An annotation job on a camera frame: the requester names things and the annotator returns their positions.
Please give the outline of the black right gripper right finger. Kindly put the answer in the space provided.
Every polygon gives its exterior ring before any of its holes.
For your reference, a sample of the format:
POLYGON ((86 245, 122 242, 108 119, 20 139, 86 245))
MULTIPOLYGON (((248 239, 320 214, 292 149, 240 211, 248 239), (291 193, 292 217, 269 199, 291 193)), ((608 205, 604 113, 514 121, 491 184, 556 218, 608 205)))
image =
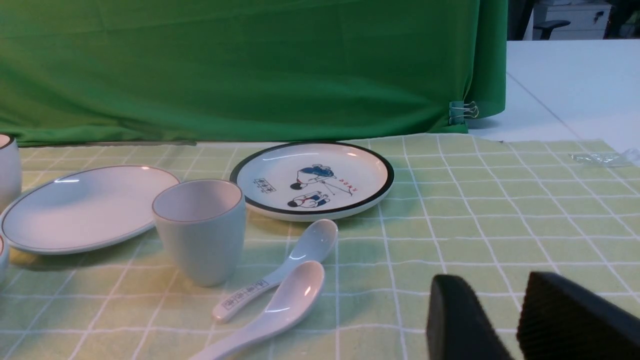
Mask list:
POLYGON ((530 272, 516 338, 526 360, 640 357, 637 316, 554 272, 530 272))

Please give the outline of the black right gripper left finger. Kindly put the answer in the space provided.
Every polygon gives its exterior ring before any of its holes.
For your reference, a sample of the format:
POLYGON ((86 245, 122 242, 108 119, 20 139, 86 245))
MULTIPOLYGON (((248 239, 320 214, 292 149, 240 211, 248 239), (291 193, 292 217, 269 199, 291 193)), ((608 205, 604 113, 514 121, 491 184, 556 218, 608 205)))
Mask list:
POLYGON ((458 275, 430 283, 426 344, 430 360, 511 360, 476 293, 458 275))

